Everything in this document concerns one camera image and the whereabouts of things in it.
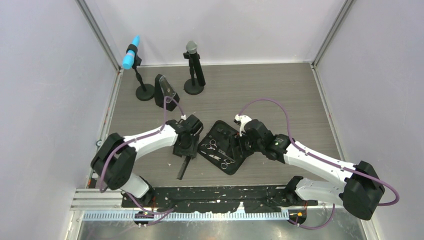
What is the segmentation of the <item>black hair clip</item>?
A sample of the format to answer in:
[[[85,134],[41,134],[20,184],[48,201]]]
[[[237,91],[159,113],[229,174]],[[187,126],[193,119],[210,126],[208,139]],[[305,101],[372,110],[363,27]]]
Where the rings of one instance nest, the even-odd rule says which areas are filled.
[[[228,140],[232,135],[235,134],[235,132],[230,129],[218,128],[216,131],[219,137],[224,140]]]

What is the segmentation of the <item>black zip tool case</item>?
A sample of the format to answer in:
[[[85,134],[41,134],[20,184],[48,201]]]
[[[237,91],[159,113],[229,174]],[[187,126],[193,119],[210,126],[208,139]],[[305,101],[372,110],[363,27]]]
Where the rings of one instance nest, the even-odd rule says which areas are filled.
[[[233,127],[231,127],[226,122],[224,122],[222,120],[217,120],[212,125],[211,129],[209,130],[209,132],[205,135],[205,137],[198,144],[197,152],[202,157],[204,157],[206,160],[208,160],[210,163],[212,163],[215,167],[219,168],[225,174],[231,176],[231,175],[234,175],[238,171],[238,169],[240,168],[240,166],[244,162],[244,159],[243,158],[235,159],[233,157],[233,151],[232,151],[232,146],[231,146],[231,141],[230,141],[230,138],[231,137],[229,139],[222,139],[222,138],[220,138],[220,136],[217,133],[217,129],[227,129],[227,130],[234,131],[235,134],[238,133],[238,131],[236,129],[234,129]],[[222,155],[221,153],[219,153],[217,150],[206,149],[204,146],[201,146],[202,144],[209,143],[209,141],[212,140],[212,139],[216,141],[216,145],[218,146],[218,148],[221,149],[221,150],[223,150],[226,153],[227,157],[225,157],[224,155]],[[203,156],[200,151],[204,151],[207,154],[212,154],[212,155],[218,156],[218,157],[220,157],[222,159],[231,158],[231,159],[235,160],[235,163],[230,164],[227,169],[221,169],[220,163],[216,162],[213,159],[207,159],[207,157],[206,156]]]

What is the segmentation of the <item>black hair comb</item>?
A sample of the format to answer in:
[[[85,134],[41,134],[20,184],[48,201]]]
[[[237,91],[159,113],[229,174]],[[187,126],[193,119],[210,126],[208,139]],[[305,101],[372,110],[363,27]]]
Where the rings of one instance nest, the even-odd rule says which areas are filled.
[[[178,180],[182,180],[183,179],[184,174],[185,174],[185,172],[186,172],[186,170],[188,168],[188,165],[189,165],[191,159],[192,158],[190,156],[186,156],[184,158],[184,161],[182,162],[182,165],[181,165],[180,170],[179,170],[179,172],[177,174],[177,177],[176,177]]]

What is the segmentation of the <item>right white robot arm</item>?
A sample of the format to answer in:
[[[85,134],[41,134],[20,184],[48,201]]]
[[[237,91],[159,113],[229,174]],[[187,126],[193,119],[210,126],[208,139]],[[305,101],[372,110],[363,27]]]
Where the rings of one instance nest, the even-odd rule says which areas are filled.
[[[343,206],[351,215],[370,220],[385,193],[373,166],[341,161],[312,150],[285,134],[273,134],[257,119],[236,115],[239,132],[231,137],[233,156],[245,159],[261,153],[267,159],[304,169],[322,178],[293,176],[282,190],[289,206],[320,201]]]

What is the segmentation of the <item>silver scissors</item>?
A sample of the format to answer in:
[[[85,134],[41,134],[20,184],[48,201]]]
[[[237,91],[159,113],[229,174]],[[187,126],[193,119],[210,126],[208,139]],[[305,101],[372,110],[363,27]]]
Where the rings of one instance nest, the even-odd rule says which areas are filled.
[[[209,153],[206,153],[205,151],[200,151],[200,153],[205,157],[206,156],[206,158],[208,159],[208,160],[214,160],[214,161],[216,161],[217,163],[220,163],[220,168],[222,169],[222,170],[226,170],[227,168],[228,168],[228,166],[229,165],[231,165],[231,164],[234,164],[235,163],[235,160],[233,160],[232,158],[221,158],[221,157],[218,157],[218,156],[216,156],[216,155],[213,155],[213,154],[209,154]]]
[[[222,154],[225,157],[228,157],[227,154],[218,148],[217,142],[214,139],[211,139],[209,143],[201,144],[202,147],[205,147],[207,150],[217,150],[220,154]]]

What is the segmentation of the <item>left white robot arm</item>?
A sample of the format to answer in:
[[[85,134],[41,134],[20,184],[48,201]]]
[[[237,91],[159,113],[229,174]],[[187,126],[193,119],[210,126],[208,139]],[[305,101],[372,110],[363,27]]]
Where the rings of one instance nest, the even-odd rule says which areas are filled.
[[[195,158],[203,123],[193,114],[181,120],[168,120],[164,126],[137,135],[110,134],[90,166],[111,190],[122,190],[134,197],[141,207],[153,202],[153,188],[133,173],[136,160],[156,150],[172,147],[172,153],[187,159]]]

